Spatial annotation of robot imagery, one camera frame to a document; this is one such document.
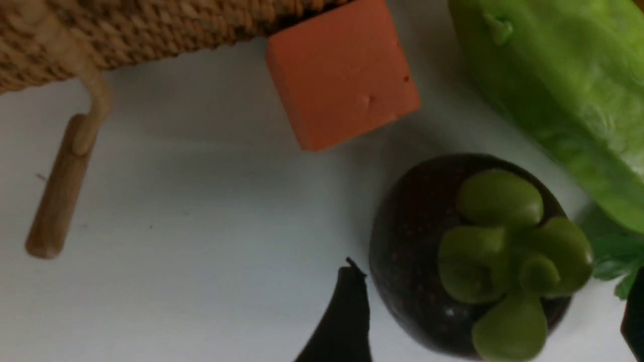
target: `green vegetable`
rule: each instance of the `green vegetable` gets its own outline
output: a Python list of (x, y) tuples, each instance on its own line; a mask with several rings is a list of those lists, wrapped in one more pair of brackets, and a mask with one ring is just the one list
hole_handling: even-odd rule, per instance
[(644, 233), (644, 15), (631, 0), (450, 0), (475, 82)]
[(472, 331), (481, 357), (533, 359), (547, 338), (540, 299), (570, 296), (586, 284), (592, 274), (590, 243), (566, 218), (542, 220), (539, 191), (507, 171), (467, 179), (457, 209), (474, 225), (444, 234), (439, 247), (443, 287), (461, 303), (500, 300)]
[(599, 207), (589, 211), (581, 227), (595, 254), (592, 276), (599, 280), (622, 277), (615, 295), (626, 300), (638, 269), (644, 266), (644, 235), (616, 224)]

